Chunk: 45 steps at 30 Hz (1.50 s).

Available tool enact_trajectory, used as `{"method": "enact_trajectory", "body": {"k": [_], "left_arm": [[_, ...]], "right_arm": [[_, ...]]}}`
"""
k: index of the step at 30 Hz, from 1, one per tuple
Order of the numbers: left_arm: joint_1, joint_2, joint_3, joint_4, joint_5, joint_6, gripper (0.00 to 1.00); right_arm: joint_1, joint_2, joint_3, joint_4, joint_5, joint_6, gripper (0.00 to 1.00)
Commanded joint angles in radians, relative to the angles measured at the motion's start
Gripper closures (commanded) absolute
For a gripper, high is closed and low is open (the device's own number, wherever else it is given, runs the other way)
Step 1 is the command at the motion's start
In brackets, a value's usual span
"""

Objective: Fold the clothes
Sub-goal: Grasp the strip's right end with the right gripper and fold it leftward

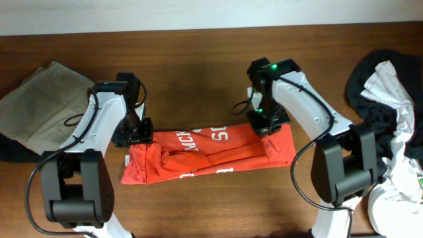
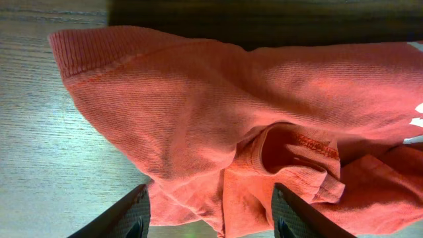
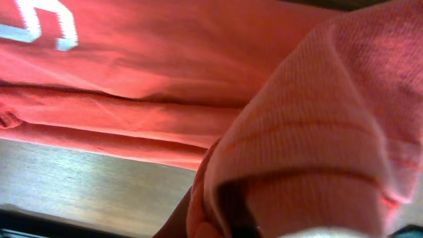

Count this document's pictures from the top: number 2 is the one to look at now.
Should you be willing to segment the red orange t-shirt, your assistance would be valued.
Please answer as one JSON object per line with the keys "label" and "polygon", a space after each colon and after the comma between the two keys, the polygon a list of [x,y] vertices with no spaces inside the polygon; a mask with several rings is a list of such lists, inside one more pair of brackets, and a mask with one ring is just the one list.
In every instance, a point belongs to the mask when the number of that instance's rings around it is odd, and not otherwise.
{"label": "red orange t-shirt", "polygon": [[284,184],[354,235],[422,219],[422,43],[246,51],[136,26],[49,37],[80,113],[142,173],[152,226],[274,227]]}

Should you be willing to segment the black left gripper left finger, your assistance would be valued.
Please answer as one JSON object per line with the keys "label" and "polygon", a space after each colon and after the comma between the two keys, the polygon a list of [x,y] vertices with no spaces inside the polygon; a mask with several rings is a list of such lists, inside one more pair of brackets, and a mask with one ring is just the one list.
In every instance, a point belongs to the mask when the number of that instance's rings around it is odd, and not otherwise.
{"label": "black left gripper left finger", "polygon": [[69,238],[147,238],[151,218],[146,184],[140,184]]}

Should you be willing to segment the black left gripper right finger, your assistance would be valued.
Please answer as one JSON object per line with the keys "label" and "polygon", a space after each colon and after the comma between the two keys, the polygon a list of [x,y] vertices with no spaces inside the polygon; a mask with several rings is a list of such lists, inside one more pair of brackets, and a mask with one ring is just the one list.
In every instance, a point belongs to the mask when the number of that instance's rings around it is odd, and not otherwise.
{"label": "black left gripper right finger", "polygon": [[356,238],[281,183],[272,192],[275,238]]}

